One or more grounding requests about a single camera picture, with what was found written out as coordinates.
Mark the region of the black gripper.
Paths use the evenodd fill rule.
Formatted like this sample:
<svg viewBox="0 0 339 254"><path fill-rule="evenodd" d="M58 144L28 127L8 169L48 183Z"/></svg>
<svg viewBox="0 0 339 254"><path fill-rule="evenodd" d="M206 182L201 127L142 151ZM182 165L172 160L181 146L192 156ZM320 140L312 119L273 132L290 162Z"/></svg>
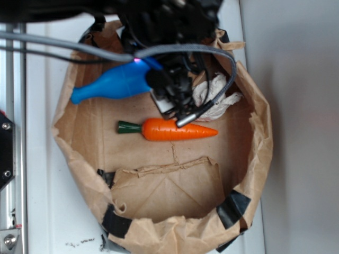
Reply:
<svg viewBox="0 0 339 254"><path fill-rule="evenodd" d="M221 1L124 1L118 17L124 29L122 45L127 52L164 44L199 44L213 39L219 24ZM205 70L201 53L189 51L153 56L160 67L146 74L156 104L169 103L163 116L187 116L196 110L189 73Z"/></svg>

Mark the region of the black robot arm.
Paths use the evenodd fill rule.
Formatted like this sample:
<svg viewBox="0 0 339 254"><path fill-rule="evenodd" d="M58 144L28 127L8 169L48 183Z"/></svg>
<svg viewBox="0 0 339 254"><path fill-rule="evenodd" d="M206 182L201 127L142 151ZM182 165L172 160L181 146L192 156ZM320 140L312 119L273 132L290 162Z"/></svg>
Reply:
<svg viewBox="0 0 339 254"><path fill-rule="evenodd" d="M210 49L201 40L215 37L221 1L1 1L1 22L6 24L49 22L82 13L94 17L102 31L107 15L122 24L123 52L106 53L98 46L85 46L37 35L2 32L2 39L74 49L97 56L99 63L115 61L113 73L130 85L131 74L141 77L137 91L149 87L154 101L170 104L161 110L165 119L177 118L183 126L209 110L214 100L196 106L188 74L204 70L201 55Z"/></svg>

